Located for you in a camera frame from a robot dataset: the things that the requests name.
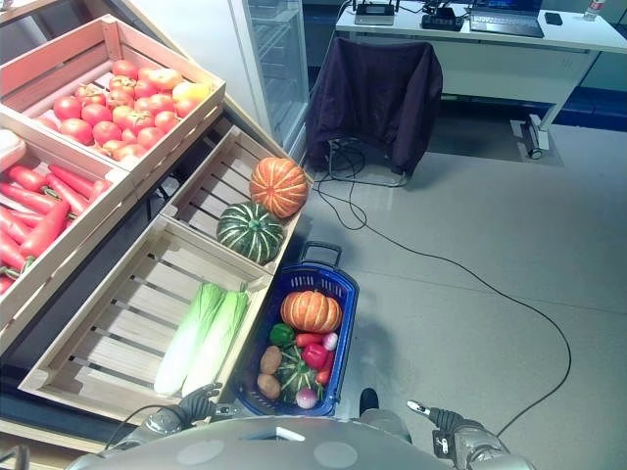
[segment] orange pumpkin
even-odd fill
[[[305,172],[289,159],[261,160],[250,183],[251,199],[279,218],[289,217],[305,203]]]
[[[320,292],[292,292],[281,304],[281,318],[298,330],[330,333],[340,326],[342,310],[335,299]]]

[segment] plastic basket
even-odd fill
[[[336,252],[334,263],[306,259],[311,247],[329,249]],[[335,404],[340,400],[340,391],[344,381],[346,362],[355,322],[357,299],[360,292],[358,283],[337,265],[342,249],[336,245],[320,242],[307,242],[301,253],[300,261],[282,267],[275,275],[274,282],[267,295],[265,306],[260,314],[260,321],[253,329],[248,347],[240,356],[238,366],[232,377],[235,395],[250,411],[259,415],[305,415],[327,416],[335,411]],[[335,299],[342,308],[342,324],[338,332],[338,344],[333,360],[331,377],[324,389],[322,399],[311,409],[302,409],[294,404],[266,399],[257,387],[259,364],[265,349],[269,346],[268,335],[275,323],[281,321],[281,303],[294,291],[318,290],[327,297]]]

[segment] laptop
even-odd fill
[[[538,24],[542,0],[474,0],[470,30],[544,37]]]

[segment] dark jacket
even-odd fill
[[[307,111],[307,151],[327,167],[328,140],[379,147],[392,170],[413,174],[440,105],[442,69],[431,44],[359,44],[336,37]]]

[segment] potato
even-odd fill
[[[283,355],[281,354],[281,350],[277,346],[269,346],[265,350],[264,355],[262,355],[260,366],[262,374],[272,375],[278,370],[282,359]]]
[[[269,400],[276,400],[281,395],[281,384],[273,375],[259,374],[257,385],[262,395]]]

